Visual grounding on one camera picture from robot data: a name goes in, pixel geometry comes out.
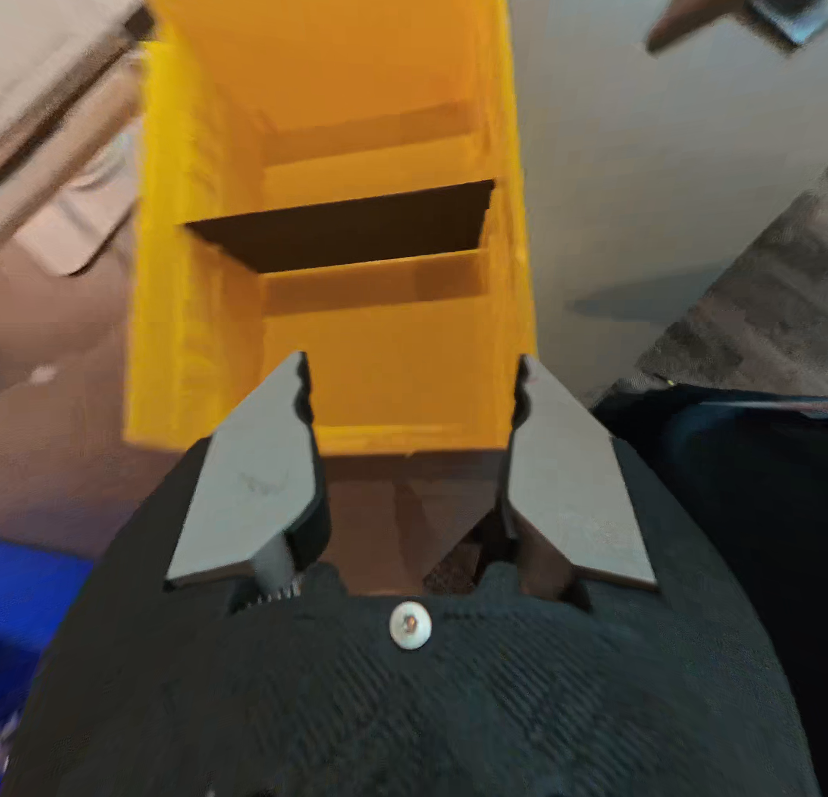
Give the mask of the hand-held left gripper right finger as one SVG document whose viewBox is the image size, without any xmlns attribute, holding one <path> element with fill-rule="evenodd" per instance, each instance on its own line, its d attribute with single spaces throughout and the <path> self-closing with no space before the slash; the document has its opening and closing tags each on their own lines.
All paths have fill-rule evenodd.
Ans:
<svg viewBox="0 0 828 797">
<path fill-rule="evenodd" d="M 613 435 L 531 355 L 514 400 L 499 505 L 523 593 L 562 600 L 581 579 L 657 591 Z"/>
</svg>

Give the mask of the person's dark trouser leg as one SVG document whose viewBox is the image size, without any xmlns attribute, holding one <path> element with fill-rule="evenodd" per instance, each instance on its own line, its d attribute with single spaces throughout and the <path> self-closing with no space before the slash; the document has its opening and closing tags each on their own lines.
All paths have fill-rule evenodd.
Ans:
<svg viewBox="0 0 828 797">
<path fill-rule="evenodd" d="M 826 411 L 826 397 L 687 385 L 593 409 L 729 564 L 809 722 L 827 705 Z"/>
</svg>

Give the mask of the yellow plastic bin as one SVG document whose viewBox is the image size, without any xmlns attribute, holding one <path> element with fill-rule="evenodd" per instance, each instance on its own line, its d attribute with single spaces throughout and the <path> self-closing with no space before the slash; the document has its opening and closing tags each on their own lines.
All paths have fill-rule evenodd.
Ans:
<svg viewBox="0 0 828 797">
<path fill-rule="evenodd" d="M 324 455 L 496 450 L 536 351 L 508 0 L 147 0 L 125 435 L 288 355 Z"/>
</svg>

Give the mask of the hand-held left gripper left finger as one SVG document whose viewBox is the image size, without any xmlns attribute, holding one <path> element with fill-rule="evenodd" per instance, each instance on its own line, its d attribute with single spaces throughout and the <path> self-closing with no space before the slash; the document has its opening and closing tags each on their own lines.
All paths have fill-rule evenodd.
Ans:
<svg viewBox="0 0 828 797">
<path fill-rule="evenodd" d="M 166 573 L 174 588 L 240 578 L 297 596 L 331 534 L 307 354 L 289 354 L 210 438 Z"/>
</svg>

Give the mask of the grey metal object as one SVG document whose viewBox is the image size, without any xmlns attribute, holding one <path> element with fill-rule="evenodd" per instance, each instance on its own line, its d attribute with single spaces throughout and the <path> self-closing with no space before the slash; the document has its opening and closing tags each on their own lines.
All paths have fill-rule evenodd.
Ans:
<svg viewBox="0 0 828 797">
<path fill-rule="evenodd" d="M 827 28 L 827 0 L 749 0 L 749 8 L 795 48 Z"/>
</svg>

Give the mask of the blue plastic box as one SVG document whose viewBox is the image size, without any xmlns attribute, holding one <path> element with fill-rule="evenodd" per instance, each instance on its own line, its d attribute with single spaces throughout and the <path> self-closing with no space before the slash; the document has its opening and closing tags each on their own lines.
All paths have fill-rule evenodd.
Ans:
<svg viewBox="0 0 828 797">
<path fill-rule="evenodd" d="M 92 571 L 74 554 L 1 542 L 1 727 L 25 706 L 41 655 Z"/>
</svg>

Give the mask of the pale cardboard box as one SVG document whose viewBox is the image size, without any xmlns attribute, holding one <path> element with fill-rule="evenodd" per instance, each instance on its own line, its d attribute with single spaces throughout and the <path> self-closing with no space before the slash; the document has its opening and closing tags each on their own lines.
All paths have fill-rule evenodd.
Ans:
<svg viewBox="0 0 828 797">
<path fill-rule="evenodd" d="M 1 0 L 2 245 L 82 272 L 138 196 L 144 0 Z"/>
</svg>

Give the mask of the grey carpet mat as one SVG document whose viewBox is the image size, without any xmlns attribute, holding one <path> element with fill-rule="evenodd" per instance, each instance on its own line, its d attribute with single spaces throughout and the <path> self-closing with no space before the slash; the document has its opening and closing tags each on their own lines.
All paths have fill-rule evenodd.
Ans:
<svg viewBox="0 0 828 797">
<path fill-rule="evenodd" d="M 826 172 L 666 329 L 624 384 L 826 397 Z"/>
</svg>

